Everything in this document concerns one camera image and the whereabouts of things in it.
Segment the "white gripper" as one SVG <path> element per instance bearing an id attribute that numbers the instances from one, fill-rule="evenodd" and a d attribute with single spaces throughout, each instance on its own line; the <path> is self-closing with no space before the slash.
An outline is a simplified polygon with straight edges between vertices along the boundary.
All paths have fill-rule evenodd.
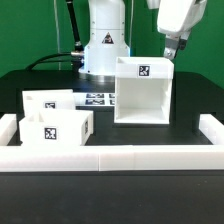
<path id="1" fill-rule="evenodd" d="M 191 30 L 201 21 L 206 5 L 207 0 L 161 0 L 157 29 L 167 36 L 165 58 L 173 60 L 178 49 L 185 49 Z"/>

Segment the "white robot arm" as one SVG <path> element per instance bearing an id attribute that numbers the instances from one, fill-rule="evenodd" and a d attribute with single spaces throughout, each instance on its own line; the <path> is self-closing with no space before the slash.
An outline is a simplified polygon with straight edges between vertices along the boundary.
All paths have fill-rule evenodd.
<path id="1" fill-rule="evenodd" d="M 157 9 L 157 30 L 165 35 L 163 56 L 173 60 L 183 50 L 192 28 L 202 19 L 207 0 L 146 0 L 149 9 Z M 129 56 L 125 43 L 125 4 L 123 0 L 88 0 L 90 40 L 84 48 L 81 78 L 99 82 L 113 81 L 115 60 Z"/>

